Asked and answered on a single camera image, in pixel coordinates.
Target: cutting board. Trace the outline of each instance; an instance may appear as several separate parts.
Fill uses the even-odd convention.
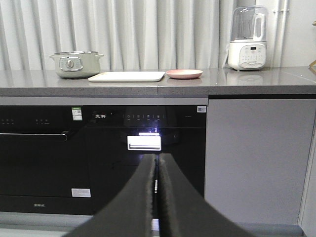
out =
[[[160,81],[165,72],[105,72],[89,78],[90,82]]]

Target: pink plate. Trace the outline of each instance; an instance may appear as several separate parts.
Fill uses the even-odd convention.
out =
[[[166,74],[175,79],[193,79],[201,76],[203,71],[196,69],[175,69],[167,71]]]

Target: barcode sticker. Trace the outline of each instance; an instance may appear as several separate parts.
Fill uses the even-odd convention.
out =
[[[198,113],[206,113],[206,106],[198,106],[197,112]]]
[[[72,107],[73,120],[82,120],[81,107]]]
[[[71,189],[74,198],[90,198],[90,189]]]

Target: oven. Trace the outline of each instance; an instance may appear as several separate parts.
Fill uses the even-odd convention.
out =
[[[93,215],[148,153],[203,196],[205,137],[205,105],[1,106],[0,211]]]

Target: gray cabinet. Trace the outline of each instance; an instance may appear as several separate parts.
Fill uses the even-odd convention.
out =
[[[238,223],[297,224],[316,100],[209,100],[205,198]]]

